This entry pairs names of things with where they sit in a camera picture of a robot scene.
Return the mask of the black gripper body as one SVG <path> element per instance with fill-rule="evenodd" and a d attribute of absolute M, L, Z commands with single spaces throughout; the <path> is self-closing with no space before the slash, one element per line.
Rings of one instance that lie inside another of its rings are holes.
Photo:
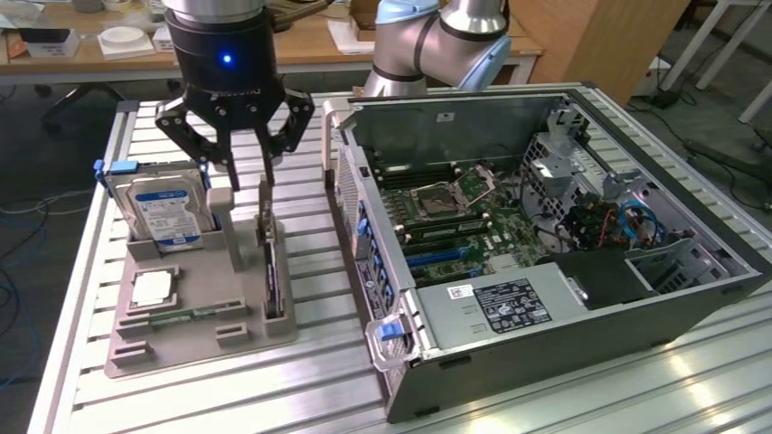
<path fill-rule="evenodd" d="M 252 129 L 284 101 L 277 78 L 272 16 L 266 10 L 214 22 L 173 9 L 165 13 L 185 83 L 184 106 L 216 128 Z"/>

